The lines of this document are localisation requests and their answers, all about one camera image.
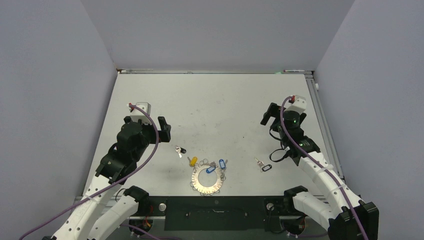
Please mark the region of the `yellow key tag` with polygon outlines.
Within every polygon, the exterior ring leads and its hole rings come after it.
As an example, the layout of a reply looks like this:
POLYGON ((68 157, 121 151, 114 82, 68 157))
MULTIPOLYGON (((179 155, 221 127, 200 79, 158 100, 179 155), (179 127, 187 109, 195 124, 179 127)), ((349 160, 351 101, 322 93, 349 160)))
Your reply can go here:
POLYGON ((187 159, 189 161, 189 166, 194 168, 197 164, 198 158, 194 156, 194 157, 188 157, 187 159))

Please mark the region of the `blue key tag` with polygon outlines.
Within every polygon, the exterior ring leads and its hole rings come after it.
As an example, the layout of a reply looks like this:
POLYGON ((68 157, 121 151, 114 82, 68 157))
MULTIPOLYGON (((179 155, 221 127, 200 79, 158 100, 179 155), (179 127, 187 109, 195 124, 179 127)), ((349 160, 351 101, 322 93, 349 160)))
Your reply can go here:
POLYGON ((227 160, 224 160, 224 159, 220 159, 219 161, 218 161, 218 163, 219 163, 219 168, 222 170, 222 171, 225 171, 226 170, 226 168, 227 168, 227 160))
POLYGON ((211 166, 209 166, 208 168, 206 168, 205 172, 206 172, 207 174, 211 174, 211 173, 213 173, 216 169, 217 169, 217 167, 216 167, 215 165, 211 165, 211 166))

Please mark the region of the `large perforated metal keyring disc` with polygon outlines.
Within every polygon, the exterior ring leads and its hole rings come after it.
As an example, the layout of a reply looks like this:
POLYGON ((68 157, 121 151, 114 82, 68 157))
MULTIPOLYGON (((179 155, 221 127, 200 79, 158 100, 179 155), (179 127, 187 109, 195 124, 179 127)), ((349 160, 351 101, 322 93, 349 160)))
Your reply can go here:
POLYGON ((201 196, 209 197, 220 193, 226 180, 226 170, 222 171, 219 167, 219 161, 209 161, 204 158, 196 163, 191 174, 189 183, 192 190, 198 192, 201 196), (210 174, 206 173, 206 168, 216 166, 216 170, 210 174))

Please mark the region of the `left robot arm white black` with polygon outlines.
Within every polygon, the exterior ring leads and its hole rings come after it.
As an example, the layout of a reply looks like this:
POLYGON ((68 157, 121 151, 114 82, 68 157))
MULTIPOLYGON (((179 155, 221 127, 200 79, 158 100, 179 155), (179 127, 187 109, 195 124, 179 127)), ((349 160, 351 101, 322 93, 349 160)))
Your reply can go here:
POLYGON ((106 238, 127 217, 143 215, 149 208, 149 194, 131 186, 118 206, 101 215, 111 197, 138 169, 138 161, 149 145, 157 150, 159 143, 171 140, 171 125, 159 116, 159 125, 151 118, 126 116, 116 142, 100 160, 84 197, 51 240, 100 240, 106 238))

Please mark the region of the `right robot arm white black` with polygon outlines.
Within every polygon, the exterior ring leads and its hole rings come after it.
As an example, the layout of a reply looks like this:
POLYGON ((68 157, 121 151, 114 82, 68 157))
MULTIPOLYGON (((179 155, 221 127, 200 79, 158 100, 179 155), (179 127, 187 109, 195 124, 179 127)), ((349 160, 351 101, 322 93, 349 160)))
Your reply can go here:
POLYGON ((325 198, 319 200, 303 186, 284 191, 283 209, 289 214, 301 212, 326 230, 331 240, 376 240, 379 210, 345 184, 325 159, 318 145, 305 135, 301 124, 305 107, 291 102, 288 108, 271 103, 260 121, 265 126, 273 118, 269 132, 279 134, 276 140, 284 151, 279 160, 291 159, 312 180, 325 198))

